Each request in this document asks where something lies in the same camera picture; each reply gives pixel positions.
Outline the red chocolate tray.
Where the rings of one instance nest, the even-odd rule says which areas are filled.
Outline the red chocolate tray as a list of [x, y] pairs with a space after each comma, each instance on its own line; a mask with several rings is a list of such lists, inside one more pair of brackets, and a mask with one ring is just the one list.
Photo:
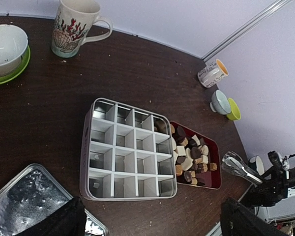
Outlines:
[[218, 190], [221, 187], [217, 143], [178, 122], [171, 121], [176, 149], [174, 159], [178, 184]]

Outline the white divided tin box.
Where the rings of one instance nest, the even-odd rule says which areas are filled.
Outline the white divided tin box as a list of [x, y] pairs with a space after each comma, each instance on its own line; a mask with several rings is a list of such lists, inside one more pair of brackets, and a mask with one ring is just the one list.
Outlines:
[[85, 116], [81, 195], [90, 201], [169, 199], [177, 193], [169, 120], [107, 98]]

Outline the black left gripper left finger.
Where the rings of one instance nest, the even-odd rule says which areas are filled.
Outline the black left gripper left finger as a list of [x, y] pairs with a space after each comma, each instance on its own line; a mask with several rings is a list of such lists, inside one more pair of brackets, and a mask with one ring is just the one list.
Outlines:
[[18, 233], [19, 236], [83, 236], [86, 213], [80, 197], [74, 197], [46, 219]]

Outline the metal serving tongs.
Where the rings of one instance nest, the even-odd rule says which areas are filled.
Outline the metal serving tongs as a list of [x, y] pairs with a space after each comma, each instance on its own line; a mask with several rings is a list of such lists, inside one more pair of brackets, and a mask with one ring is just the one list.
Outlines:
[[227, 173], [241, 177], [254, 185], [263, 183], [263, 178], [251, 169], [234, 151], [228, 151], [224, 154], [221, 167]]

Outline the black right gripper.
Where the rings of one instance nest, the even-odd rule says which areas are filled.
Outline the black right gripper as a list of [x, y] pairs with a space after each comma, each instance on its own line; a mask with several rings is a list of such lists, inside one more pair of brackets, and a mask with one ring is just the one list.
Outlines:
[[295, 154], [282, 157], [271, 151], [267, 155], [272, 167], [261, 176], [262, 184], [251, 187], [241, 201], [248, 208], [272, 207], [288, 197], [289, 188], [295, 188], [295, 167], [284, 167]]

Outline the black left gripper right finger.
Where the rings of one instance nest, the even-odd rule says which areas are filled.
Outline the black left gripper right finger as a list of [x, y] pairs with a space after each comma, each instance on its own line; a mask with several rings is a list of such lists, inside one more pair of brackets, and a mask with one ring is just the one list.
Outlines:
[[285, 236], [274, 226], [258, 218], [233, 198], [221, 205], [220, 225], [224, 236]]

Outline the bunny print tin lid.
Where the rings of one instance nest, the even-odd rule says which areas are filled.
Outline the bunny print tin lid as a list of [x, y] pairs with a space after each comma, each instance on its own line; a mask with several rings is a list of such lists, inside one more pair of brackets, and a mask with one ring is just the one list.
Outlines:
[[[73, 198], [42, 165], [27, 166], [0, 190], [0, 236], [18, 236]], [[86, 209], [85, 213], [84, 236], [110, 234]]]

